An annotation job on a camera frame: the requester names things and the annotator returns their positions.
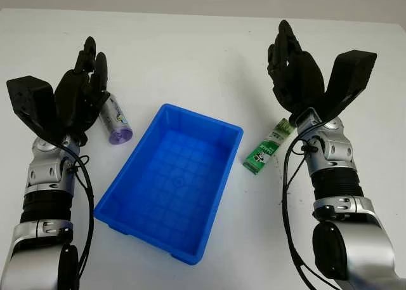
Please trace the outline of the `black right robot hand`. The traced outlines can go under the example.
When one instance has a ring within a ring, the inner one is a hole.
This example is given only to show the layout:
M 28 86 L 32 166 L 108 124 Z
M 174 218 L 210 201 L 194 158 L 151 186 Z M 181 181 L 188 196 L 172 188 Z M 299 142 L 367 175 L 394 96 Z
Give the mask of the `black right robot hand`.
M 278 26 L 275 42 L 268 48 L 267 71 L 279 104 L 297 126 L 300 115 L 313 108 L 324 95 L 324 79 L 312 55 L 302 50 L 287 20 Z

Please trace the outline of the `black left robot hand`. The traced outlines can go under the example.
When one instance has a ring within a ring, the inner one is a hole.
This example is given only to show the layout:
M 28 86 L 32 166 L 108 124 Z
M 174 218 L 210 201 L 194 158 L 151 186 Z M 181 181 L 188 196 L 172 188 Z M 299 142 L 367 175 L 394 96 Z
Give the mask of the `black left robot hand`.
M 107 58 L 96 51 L 96 42 L 89 36 L 75 67 L 63 75 L 55 91 L 62 126 L 81 147 L 88 141 L 86 131 L 95 123 L 110 96 L 107 81 Z

